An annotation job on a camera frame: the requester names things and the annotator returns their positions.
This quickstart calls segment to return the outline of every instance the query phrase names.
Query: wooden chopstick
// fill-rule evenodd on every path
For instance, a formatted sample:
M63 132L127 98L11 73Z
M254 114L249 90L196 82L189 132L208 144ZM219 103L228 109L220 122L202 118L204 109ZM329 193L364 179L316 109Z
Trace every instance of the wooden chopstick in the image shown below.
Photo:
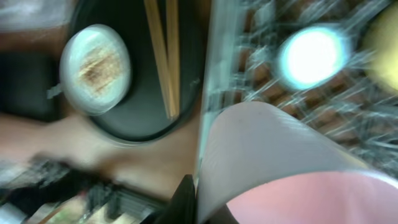
M175 98L173 97L173 83L170 77L169 65L167 63L164 36L159 16L159 7L157 5L157 0L144 0L144 3L165 110L167 117L173 119L176 116Z
M173 83L176 117L180 114L180 34L178 30L178 0L166 0L167 53Z

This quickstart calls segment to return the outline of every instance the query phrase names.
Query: black plate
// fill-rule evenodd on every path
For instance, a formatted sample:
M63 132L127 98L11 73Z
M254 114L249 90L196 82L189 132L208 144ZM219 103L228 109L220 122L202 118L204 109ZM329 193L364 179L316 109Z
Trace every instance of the black plate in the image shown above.
M110 26L126 44L132 67L132 83L126 97L107 113L90 117L93 124L118 139L140 143L164 137L189 117L199 97L204 67L204 44L193 2L180 0L178 5L181 115L170 121L165 114L144 1L79 1L70 37L93 24ZM159 11L166 38L164 0L159 1Z

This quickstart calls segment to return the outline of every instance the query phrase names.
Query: yellow object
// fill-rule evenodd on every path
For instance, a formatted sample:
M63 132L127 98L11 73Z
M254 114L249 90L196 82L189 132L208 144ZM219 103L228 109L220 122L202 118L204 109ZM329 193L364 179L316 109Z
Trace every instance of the yellow object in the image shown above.
M375 50L370 62L370 78L385 90L398 93L398 4L380 15L365 38L365 46Z

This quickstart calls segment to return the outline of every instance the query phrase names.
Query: wire rack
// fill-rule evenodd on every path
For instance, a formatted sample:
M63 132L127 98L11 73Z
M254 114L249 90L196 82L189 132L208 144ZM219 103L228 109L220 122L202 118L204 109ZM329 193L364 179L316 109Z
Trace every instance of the wire rack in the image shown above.
M263 101L398 178L398 97L366 76L373 52L362 46L369 24L389 4L387 0L215 1L199 158L211 123L221 111L242 101ZM313 24L342 30L354 48L353 56L326 84L289 90L274 66L279 46Z

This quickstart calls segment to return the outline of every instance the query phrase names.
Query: black object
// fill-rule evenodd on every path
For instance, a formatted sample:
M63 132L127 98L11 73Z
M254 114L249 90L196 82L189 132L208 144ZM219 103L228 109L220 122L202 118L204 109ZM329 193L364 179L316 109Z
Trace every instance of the black object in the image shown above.
M0 71L0 111L45 122L60 119L58 97L49 95L58 67L49 55L3 53Z
M179 1L180 107L176 121L167 119L161 94L144 1L81 0L70 25L70 37L93 25L114 29L130 56L132 83L126 97L114 108L90 120L111 136L127 143L141 143L164 137L192 113L200 95L204 67L204 45L194 16L194 1ZM165 0L159 1L166 38Z

